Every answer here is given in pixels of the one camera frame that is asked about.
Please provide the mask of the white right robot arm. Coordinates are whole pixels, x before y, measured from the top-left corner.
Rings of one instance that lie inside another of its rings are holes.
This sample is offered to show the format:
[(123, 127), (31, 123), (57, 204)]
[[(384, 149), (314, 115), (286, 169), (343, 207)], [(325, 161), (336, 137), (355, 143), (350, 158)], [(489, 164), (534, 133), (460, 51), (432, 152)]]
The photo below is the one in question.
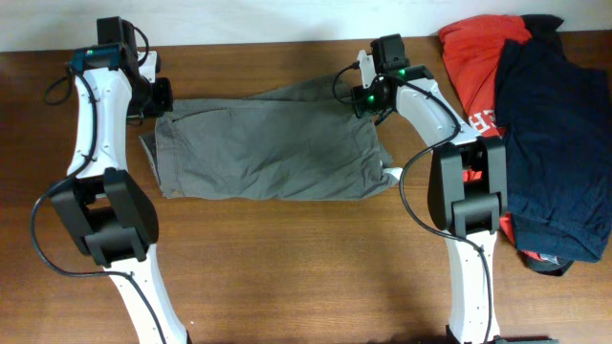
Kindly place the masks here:
[(360, 51), (361, 85), (353, 90), (357, 117), (395, 112), (425, 143), (408, 166), (431, 156), (427, 231), (445, 239), (451, 281), (447, 337), (452, 343), (497, 343), (492, 258), (500, 220), (507, 211), (506, 151), (499, 137), (486, 138), (442, 96), (433, 74), (413, 66), (403, 39), (383, 36)]

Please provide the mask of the grey cargo shorts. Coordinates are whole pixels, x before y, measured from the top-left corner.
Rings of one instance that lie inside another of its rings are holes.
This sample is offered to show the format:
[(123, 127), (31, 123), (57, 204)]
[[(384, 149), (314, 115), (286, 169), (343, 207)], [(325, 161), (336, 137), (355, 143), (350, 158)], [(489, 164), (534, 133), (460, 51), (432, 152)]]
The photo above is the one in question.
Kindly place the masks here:
[(141, 135), (168, 199), (357, 201), (401, 174), (331, 75), (243, 99), (177, 100)]

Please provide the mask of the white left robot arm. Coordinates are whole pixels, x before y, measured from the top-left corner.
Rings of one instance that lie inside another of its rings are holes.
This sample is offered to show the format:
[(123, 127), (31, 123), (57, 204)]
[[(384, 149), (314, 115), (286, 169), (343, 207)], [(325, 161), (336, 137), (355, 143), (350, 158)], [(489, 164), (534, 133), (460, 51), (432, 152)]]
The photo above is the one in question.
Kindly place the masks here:
[(191, 338), (168, 297), (157, 260), (154, 205), (130, 176), (126, 127), (171, 111), (170, 81), (158, 54), (139, 51), (141, 30), (100, 18), (98, 42), (75, 51), (68, 79), (78, 96), (76, 147), (64, 180), (46, 192), (79, 252), (115, 284), (141, 343)]

